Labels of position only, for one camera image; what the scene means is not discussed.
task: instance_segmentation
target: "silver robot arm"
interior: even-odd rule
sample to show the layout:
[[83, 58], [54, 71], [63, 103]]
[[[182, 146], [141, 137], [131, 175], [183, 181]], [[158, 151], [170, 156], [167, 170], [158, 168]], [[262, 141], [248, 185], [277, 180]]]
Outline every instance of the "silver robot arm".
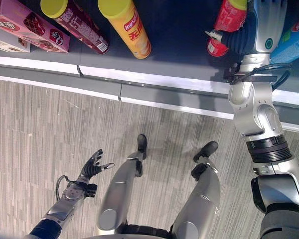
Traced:
[[272, 91], [284, 81], [272, 85], [276, 80], [272, 70], [290, 68], [285, 63], [270, 65], [286, 10], [286, 0], [251, 0], [245, 25], [239, 31], [207, 32], [244, 55], [239, 70], [229, 80], [229, 101], [234, 124], [246, 140], [258, 175], [251, 185], [256, 207], [266, 213], [262, 239], [299, 239], [299, 165], [288, 148], [272, 102]]
[[[98, 161], [102, 154], [100, 149], [91, 156], [76, 181], [68, 180], [65, 175], [58, 179], [55, 191], [57, 202], [24, 239], [57, 239], [60, 236], [62, 229], [71, 221], [75, 211], [82, 206], [84, 199], [95, 196], [97, 185], [89, 184], [90, 179], [103, 170], [114, 166], [113, 163], [99, 166]], [[68, 185], [60, 198], [58, 185], [63, 178], [67, 180]]]

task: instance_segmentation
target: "snack box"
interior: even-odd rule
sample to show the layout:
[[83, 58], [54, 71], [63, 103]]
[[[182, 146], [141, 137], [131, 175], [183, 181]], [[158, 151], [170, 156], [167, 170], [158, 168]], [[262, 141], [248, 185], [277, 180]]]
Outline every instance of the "snack box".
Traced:
[[10, 52], [30, 52], [30, 43], [0, 29], [0, 50]]
[[70, 37], [17, 0], [0, 0], [0, 29], [45, 51], [68, 52]]

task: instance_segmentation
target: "black robotic glove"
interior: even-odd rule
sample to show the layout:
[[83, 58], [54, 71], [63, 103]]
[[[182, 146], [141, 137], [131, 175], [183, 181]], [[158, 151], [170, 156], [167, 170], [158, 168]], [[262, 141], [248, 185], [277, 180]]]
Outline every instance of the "black robotic glove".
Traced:
[[101, 149], [96, 151], [83, 166], [80, 176], [85, 176], [88, 179], [91, 179], [93, 176], [97, 175], [98, 173], [106, 169], [113, 168], [114, 167], [113, 163], [108, 163], [99, 166], [100, 162], [98, 161], [102, 158], [102, 154], [103, 151]]

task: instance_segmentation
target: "red can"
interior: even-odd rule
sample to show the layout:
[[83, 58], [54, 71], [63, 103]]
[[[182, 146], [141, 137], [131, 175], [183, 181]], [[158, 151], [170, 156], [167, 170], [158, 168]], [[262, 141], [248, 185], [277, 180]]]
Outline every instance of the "red can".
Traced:
[[[234, 32], [245, 22], [247, 12], [247, 0], [224, 0], [217, 16], [214, 28], [216, 30]], [[207, 51], [212, 56], [223, 56], [228, 47], [216, 39], [210, 38]]]
[[41, 10], [97, 53], [108, 51], [109, 44], [100, 29], [74, 0], [41, 0]]

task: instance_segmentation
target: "floor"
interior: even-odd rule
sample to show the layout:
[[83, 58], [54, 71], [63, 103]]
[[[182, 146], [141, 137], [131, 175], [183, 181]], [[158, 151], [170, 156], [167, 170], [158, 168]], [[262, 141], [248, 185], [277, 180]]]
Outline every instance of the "floor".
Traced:
[[[78, 176], [97, 149], [116, 167], [99, 174], [97, 196], [85, 200], [62, 239], [93, 236], [100, 203], [116, 169], [149, 140], [144, 175], [135, 179], [129, 223], [169, 229], [195, 180], [193, 155], [211, 140], [221, 181], [220, 213], [211, 239], [256, 239], [261, 214], [254, 206], [251, 158], [231, 120], [151, 108], [0, 81], [0, 234], [20, 238], [53, 205], [56, 179]], [[299, 133], [286, 132], [299, 157]]]

